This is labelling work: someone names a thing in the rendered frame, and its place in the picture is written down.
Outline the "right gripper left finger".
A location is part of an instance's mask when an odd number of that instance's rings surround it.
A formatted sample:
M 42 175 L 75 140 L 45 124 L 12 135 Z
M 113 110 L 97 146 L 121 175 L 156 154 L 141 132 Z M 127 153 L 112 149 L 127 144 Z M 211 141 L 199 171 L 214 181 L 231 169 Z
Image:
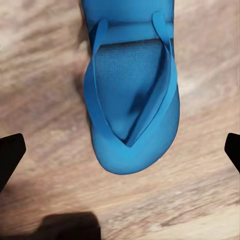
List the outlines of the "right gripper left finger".
M 22 133 L 0 138 L 0 193 L 26 153 Z

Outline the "sandal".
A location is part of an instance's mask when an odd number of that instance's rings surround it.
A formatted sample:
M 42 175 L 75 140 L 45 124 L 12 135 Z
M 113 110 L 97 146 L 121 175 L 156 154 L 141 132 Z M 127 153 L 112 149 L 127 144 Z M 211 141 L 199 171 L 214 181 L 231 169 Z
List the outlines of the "sandal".
M 81 0 L 92 58 L 83 81 L 97 160 L 110 173 L 142 171 L 169 150 L 180 96 L 175 0 Z

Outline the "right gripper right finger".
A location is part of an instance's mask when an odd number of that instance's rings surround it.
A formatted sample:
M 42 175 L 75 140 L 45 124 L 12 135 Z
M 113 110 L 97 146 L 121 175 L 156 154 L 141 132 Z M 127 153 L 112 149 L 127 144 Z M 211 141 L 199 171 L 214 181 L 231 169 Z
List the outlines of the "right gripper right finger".
M 229 133 L 224 150 L 240 172 L 240 134 Z

